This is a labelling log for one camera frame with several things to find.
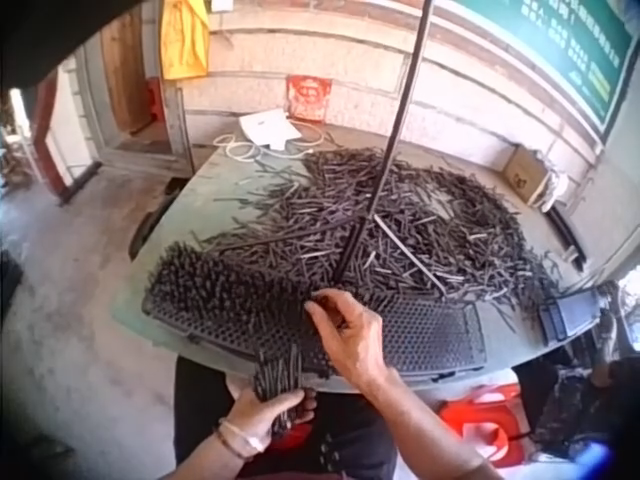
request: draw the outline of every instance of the bracelet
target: bracelet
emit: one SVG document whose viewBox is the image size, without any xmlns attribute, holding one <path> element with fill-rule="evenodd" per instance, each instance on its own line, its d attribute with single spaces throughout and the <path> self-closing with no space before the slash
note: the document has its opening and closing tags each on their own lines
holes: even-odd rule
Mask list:
<svg viewBox="0 0 640 480">
<path fill-rule="evenodd" d="M 216 436 L 216 438 L 218 439 L 218 441 L 222 444 L 222 446 L 224 448 L 226 448 L 229 452 L 231 452 L 236 458 L 239 458 L 240 460 L 242 460 L 243 462 L 248 462 L 250 460 L 253 459 L 252 456 L 250 457 L 245 457 L 244 455 L 242 455 L 238 450 L 236 450 L 231 443 L 229 443 L 229 441 L 225 438 L 225 436 L 220 432 L 220 430 L 216 430 L 215 432 L 213 432 L 213 434 Z"/>
<path fill-rule="evenodd" d="M 264 452 L 265 449 L 267 448 L 267 445 L 264 445 L 260 441 L 260 439 L 247 435 L 242 430 L 240 430 L 238 427 L 236 427 L 233 423 L 229 422 L 229 420 L 227 420 L 226 417 L 223 417 L 223 418 L 220 419 L 220 426 L 227 427 L 233 433 L 235 433 L 236 435 L 242 437 L 242 439 L 245 442 L 247 442 L 258 453 Z"/>
</svg>

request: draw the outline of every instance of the red sign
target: red sign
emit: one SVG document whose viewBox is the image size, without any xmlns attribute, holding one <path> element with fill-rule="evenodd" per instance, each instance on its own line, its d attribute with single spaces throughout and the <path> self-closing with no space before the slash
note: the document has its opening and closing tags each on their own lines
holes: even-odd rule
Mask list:
<svg viewBox="0 0 640 480">
<path fill-rule="evenodd" d="M 287 99 L 289 115 L 301 120 L 324 122 L 331 94 L 331 80 L 289 75 L 287 77 Z"/>
</svg>

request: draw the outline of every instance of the cardboard box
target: cardboard box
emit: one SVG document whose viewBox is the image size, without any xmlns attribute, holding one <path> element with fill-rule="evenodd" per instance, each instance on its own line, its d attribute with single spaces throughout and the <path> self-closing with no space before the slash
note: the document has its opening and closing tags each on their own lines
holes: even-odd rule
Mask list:
<svg viewBox="0 0 640 480">
<path fill-rule="evenodd" d="M 511 155 L 502 174 L 518 196 L 531 205 L 544 190 L 550 172 L 531 150 L 520 145 Z"/>
</svg>

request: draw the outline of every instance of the wooden door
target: wooden door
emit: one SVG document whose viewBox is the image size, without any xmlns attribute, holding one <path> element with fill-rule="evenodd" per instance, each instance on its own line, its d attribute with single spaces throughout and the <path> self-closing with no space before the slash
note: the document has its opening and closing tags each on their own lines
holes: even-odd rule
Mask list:
<svg viewBox="0 0 640 480">
<path fill-rule="evenodd" d="M 100 32 L 111 109 L 118 128 L 134 133 L 151 122 L 142 58 L 142 10 L 138 5 Z"/>
</svg>

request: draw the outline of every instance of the person's left hand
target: person's left hand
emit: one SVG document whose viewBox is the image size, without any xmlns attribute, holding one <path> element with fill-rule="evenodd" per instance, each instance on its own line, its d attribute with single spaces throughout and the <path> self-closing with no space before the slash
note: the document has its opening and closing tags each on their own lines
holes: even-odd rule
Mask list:
<svg viewBox="0 0 640 480">
<path fill-rule="evenodd" d="M 300 412 L 295 423 L 308 422 L 313 418 L 316 405 L 315 391 L 311 389 L 283 393 L 263 403 L 249 387 L 240 393 L 227 421 L 246 435 L 259 439 L 266 447 L 271 442 L 271 425 L 278 415 L 298 406 Z"/>
</svg>

